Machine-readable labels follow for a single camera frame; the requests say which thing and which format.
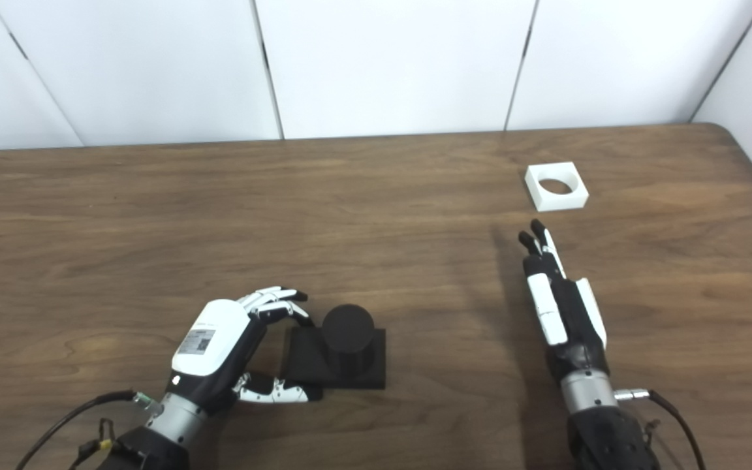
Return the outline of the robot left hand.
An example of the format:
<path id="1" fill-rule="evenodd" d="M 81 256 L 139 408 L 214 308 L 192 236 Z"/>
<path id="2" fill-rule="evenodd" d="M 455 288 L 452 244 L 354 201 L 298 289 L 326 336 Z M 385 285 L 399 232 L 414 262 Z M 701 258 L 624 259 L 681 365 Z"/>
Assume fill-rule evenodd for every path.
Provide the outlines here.
<path id="1" fill-rule="evenodd" d="M 165 392 L 190 401 L 214 416 L 236 401 L 302 403 L 321 401 L 321 386 L 247 371 L 268 327 L 293 319 L 302 328 L 314 323 L 300 303 L 304 292 L 274 286 L 237 300 L 219 298 L 203 307 L 173 355 Z"/>

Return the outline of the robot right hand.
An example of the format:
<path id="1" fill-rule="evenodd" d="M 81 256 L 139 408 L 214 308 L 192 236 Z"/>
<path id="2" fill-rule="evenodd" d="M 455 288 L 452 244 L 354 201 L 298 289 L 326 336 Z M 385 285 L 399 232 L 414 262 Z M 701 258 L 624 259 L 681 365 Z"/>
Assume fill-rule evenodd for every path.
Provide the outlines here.
<path id="1" fill-rule="evenodd" d="M 518 241 L 527 250 L 522 267 L 553 380 L 560 383 L 577 371 L 610 374 L 608 336 L 587 279 L 567 277 L 551 232 L 537 218 Z"/>

